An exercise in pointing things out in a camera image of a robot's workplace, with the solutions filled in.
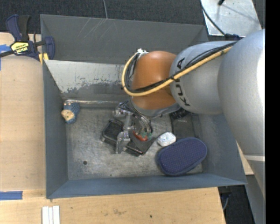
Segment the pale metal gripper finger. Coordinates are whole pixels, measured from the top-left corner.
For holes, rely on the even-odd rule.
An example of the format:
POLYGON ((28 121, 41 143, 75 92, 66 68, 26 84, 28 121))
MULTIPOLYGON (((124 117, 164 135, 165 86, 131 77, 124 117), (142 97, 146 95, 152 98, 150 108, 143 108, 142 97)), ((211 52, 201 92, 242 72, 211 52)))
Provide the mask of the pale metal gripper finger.
POLYGON ((126 146, 129 144, 130 141, 131 141, 131 139, 129 136, 129 132, 124 132, 123 133, 123 151, 126 150, 126 146))
POLYGON ((115 153, 120 154, 124 148, 124 132, 120 132, 117 135, 116 146, 115 146, 115 153))

